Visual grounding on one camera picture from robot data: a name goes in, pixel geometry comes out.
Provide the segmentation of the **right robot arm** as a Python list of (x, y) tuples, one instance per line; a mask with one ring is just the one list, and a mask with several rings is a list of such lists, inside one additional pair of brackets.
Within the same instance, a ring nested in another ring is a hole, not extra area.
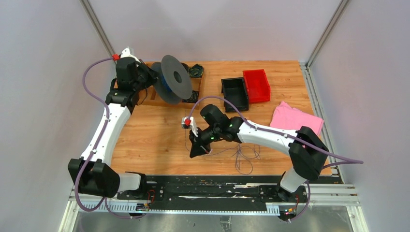
[(211, 143), (218, 141), (250, 143), (280, 151), (290, 157), (293, 165), (282, 175), (272, 193), (283, 202), (291, 200), (302, 184), (317, 180), (327, 160), (328, 148), (309, 127), (275, 129), (240, 116), (229, 118), (213, 104), (204, 107), (200, 115), (208, 124), (204, 130), (197, 127), (191, 116), (181, 120), (181, 126), (190, 130), (190, 157), (209, 154)]

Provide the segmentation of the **grey filament spool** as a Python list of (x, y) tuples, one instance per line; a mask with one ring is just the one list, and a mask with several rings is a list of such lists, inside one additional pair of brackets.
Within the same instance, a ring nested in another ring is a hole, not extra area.
[(160, 62), (152, 63), (150, 68), (159, 74), (153, 86), (166, 103), (177, 105), (191, 97), (193, 88), (190, 76), (177, 58), (166, 55)]

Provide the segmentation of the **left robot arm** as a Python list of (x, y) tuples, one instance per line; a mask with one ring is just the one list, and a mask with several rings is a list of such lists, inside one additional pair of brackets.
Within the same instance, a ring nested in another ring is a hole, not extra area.
[(139, 101), (140, 91), (151, 86), (158, 74), (133, 55), (114, 55), (110, 60), (117, 62), (117, 76), (104, 100), (86, 85), (87, 73), (101, 62), (91, 64), (83, 74), (83, 88), (103, 104), (104, 110), (90, 145), (80, 158), (69, 161), (68, 170), (76, 198), (80, 194), (112, 198), (119, 192), (128, 191), (141, 200), (149, 192), (146, 175), (138, 172), (118, 174), (110, 165), (119, 135)]

